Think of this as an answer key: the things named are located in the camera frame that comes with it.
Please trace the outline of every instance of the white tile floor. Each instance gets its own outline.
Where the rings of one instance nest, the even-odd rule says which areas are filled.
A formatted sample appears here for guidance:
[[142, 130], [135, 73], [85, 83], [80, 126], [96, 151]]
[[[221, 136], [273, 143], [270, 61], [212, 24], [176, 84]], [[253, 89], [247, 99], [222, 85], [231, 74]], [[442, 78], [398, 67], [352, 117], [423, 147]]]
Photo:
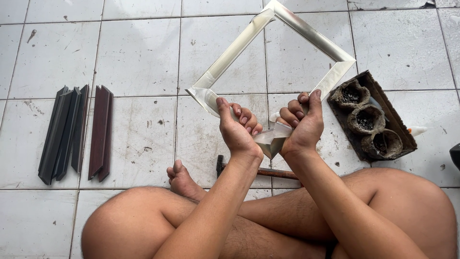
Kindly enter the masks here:
[[[184, 89], [233, 42], [268, 0], [0, 0], [0, 258], [81, 258], [88, 216], [109, 197], [139, 185], [168, 188], [165, 169], [182, 159], [204, 188], [216, 180], [218, 154], [229, 153], [218, 120]], [[290, 10], [354, 54], [343, 80], [369, 69], [417, 136], [410, 155], [372, 166], [423, 176], [460, 210], [460, 172], [449, 149], [460, 142], [460, 6], [437, 0], [284, 0]], [[269, 24], [213, 89], [249, 107], [265, 128], [268, 115], [309, 91], [328, 58], [280, 22]], [[58, 89], [85, 84], [114, 94], [111, 174], [87, 181], [69, 168], [46, 186], [37, 167]], [[360, 161], [327, 104], [318, 152], [339, 175]], [[87, 125], [92, 125], [92, 106]], [[87, 135], [91, 136], [91, 127]], [[289, 167], [276, 157], [263, 167]], [[247, 199], [300, 183], [258, 176]]]

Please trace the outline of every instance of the hammer head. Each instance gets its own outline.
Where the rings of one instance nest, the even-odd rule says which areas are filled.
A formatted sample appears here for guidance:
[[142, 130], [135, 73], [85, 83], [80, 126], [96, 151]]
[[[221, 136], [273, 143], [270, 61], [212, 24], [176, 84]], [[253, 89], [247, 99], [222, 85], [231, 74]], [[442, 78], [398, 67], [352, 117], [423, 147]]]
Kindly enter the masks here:
[[218, 155], [217, 156], [217, 165], [216, 165], [217, 178], [220, 176], [220, 174], [224, 170], [223, 165], [224, 165], [224, 156], [223, 155]]

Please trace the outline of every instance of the foot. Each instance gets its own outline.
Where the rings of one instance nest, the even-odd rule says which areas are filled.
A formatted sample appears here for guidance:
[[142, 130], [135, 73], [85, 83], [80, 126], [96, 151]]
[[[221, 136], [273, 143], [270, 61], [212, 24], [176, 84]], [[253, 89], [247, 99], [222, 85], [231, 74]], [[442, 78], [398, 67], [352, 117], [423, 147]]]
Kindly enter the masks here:
[[187, 168], [182, 165], [182, 161], [179, 159], [174, 162], [174, 167], [168, 167], [166, 172], [168, 173], [171, 191], [175, 194], [197, 201], [201, 201], [206, 195], [207, 191], [192, 180]]

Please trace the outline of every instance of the clay pot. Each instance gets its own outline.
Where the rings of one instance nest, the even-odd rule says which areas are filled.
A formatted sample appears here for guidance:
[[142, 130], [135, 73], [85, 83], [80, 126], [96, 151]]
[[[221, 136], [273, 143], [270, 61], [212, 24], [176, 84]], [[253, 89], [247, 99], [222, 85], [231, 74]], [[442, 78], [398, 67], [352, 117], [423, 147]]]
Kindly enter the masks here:
[[403, 151], [403, 143], [396, 132], [383, 129], [381, 132], [375, 132], [363, 137], [361, 148], [370, 157], [380, 160], [392, 160]]
[[[360, 123], [360, 117], [366, 116], [372, 123], [372, 128], [363, 128]], [[385, 128], [385, 117], [381, 109], [372, 104], [359, 106], [348, 115], [348, 127], [351, 131], [360, 135], [369, 135], [381, 132]]]
[[[344, 96], [344, 89], [348, 90], [349, 92], [355, 93], [359, 96], [357, 103], [353, 103], [350, 101], [346, 101], [348, 96]], [[365, 105], [369, 103], [369, 98], [371, 97], [371, 93], [365, 87], [362, 87], [358, 80], [353, 80], [348, 84], [342, 84], [335, 90], [335, 93], [332, 95], [331, 99], [334, 100], [340, 108], [343, 109], [356, 109], [359, 106]]]

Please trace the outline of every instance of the hammer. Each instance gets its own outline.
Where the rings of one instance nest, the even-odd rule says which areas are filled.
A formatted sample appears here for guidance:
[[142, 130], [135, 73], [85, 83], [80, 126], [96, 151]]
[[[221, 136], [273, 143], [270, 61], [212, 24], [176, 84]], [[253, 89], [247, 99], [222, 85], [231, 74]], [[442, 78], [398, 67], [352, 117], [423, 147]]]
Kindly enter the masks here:
[[[216, 166], [217, 177], [220, 176], [224, 168], [227, 166], [227, 164], [224, 164], [223, 161], [224, 161], [224, 156], [218, 155], [217, 156], [217, 166]], [[274, 169], [269, 169], [269, 168], [259, 168], [259, 170], [257, 171], [257, 174], [260, 176], [271, 176], [271, 177], [298, 180], [297, 176], [295, 176], [293, 172], [274, 170]]]

